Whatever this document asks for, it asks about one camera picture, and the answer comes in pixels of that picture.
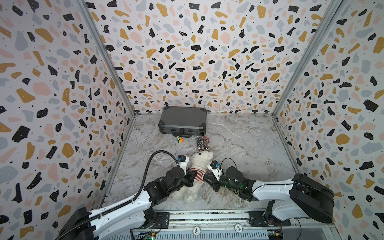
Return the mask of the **red white striped knit sweater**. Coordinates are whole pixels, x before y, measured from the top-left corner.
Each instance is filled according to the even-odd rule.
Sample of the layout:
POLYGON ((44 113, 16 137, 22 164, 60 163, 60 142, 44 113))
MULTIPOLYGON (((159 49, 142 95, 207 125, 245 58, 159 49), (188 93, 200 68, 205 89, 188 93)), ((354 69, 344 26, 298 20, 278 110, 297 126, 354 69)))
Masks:
POLYGON ((204 182, 204 175, 206 173, 204 170, 196 169, 196 168, 190 168, 190 171, 196 173, 195 182, 200 182, 200 183, 204 182))

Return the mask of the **white teddy bear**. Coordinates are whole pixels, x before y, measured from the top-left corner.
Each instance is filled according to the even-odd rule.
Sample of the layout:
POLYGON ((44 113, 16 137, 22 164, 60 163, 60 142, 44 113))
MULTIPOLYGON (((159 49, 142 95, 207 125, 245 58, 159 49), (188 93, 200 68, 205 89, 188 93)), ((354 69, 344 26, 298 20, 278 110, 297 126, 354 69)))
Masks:
POLYGON ((172 197, 176 200, 183 200, 188 204, 193 204, 197 199, 198 192, 204 184, 203 176, 208 169, 208 165, 213 160, 214 153, 209 151, 201 151, 195 153, 190 158, 190 171, 196 173, 192 187, 182 187, 179 191, 174 192, 172 197))

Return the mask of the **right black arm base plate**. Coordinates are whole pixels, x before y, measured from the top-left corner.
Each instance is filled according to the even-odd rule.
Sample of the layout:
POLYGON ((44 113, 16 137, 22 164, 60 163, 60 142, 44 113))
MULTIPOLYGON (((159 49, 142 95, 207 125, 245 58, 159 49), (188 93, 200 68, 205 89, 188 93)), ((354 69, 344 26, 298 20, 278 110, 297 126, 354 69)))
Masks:
POLYGON ((290 220, 281 221, 273 216, 266 217, 264 211, 249 211, 249 224, 252 227, 290 227, 290 220))

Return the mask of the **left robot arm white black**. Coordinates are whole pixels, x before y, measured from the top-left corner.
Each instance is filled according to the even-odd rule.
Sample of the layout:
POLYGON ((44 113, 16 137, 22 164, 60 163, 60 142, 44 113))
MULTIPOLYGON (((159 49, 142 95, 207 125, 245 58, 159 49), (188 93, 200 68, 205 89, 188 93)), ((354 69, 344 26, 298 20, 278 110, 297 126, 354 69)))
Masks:
POLYGON ((194 185, 197 171, 174 167, 164 177, 149 182, 141 192, 110 206, 76 210, 62 227, 58 240, 106 240, 125 230, 150 227, 157 214, 153 207, 183 187, 194 185))

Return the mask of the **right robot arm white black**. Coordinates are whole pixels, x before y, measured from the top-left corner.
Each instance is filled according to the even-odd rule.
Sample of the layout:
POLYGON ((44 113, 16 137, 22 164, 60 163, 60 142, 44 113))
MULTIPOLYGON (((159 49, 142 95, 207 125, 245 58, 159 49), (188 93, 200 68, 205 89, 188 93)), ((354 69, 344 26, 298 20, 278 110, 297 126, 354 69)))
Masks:
POLYGON ((263 182, 247 179, 236 167, 223 171, 215 164, 203 179, 215 192, 226 188, 248 202, 268 201, 266 221, 311 218, 324 224, 333 222, 334 192, 303 174, 285 181, 263 182))

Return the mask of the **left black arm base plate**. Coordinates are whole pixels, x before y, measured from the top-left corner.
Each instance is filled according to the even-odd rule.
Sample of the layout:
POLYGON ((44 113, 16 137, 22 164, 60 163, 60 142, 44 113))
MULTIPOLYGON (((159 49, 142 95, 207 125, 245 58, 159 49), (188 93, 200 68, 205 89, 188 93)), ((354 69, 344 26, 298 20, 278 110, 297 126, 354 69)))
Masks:
POLYGON ((169 212, 147 212, 144 215, 144 223, 136 229, 167 229, 169 227, 169 212))

